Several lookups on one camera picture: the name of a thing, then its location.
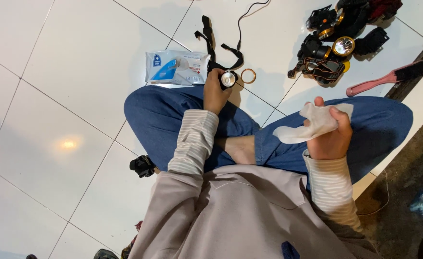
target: blue jeans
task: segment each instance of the blue jeans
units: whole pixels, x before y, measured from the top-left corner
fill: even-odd
[[[354,131],[347,150],[352,183],[364,177],[405,139],[413,123],[413,113],[397,101],[372,96],[329,100],[325,105],[354,105],[351,126]],[[185,110],[203,109],[203,86],[169,89],[145,86],[134,91],[125,101],[128,123],[147,151],[152,162],[166,171],[176,149],[176,141]],[[255,135],[256,164],[307,174],[302,153],[306,142],[283,144],[272,135],[279,126],[293,128],[303,125],[298,113],[286,116],[264,129],[243,110],[230,102],[219,114],[215,137]],[[204,165],[204,172],[235,162],[214,145]]]

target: beige jacket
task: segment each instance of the beige jacket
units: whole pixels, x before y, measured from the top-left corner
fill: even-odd
[[[307,177],[256,165],[203,174],[218,118],[186,111],[168,171],[157,176],[131,250],[138,258],[378,258],[361,235],[346,158],[313,160]]]

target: striped sleeve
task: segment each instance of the striped sleeve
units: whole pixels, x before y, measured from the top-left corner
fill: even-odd
[[[203,164],[213,149],[218,116],[206,110],[184,112],[181,129],[168,172],[203,174]]]
[[[309,171],[312,202],[319,217],[339,237],[351,237],[362,232],[352,198],[352,182],[346,157],[315,160],[305,150],[303,158]]]

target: hand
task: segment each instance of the hand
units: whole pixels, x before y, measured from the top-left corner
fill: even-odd
[[[325,106],[322,97],[316,97],[314,104],[316,106]],[[338,128],[307,141],[307,150],[312,159],[340,159],[346,156],[352,137],[349,116],[335,107],[330,107],[330,114],[338,121]],[[308,125],[309,120],[307,119],[304,121],[304,126]]]
[[[219,84],[219,76],[224,73],[224,70],[215,68],[207,77],[205,86],[203,87],[203,109],[213,112],[218,115],[221,109],[231,96],[232,88],[222,90]]]

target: dark doormat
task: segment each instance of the dark doormat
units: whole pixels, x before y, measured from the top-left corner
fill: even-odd
[[[379,212],[360,216],[364,234],[386,259],[418,258],[423,218],[408,209],[423,190],[423,126],[387,166],[390,201]],[[387,202],[386,174],[382,172],[357,199],[358,214],[376,211]]]

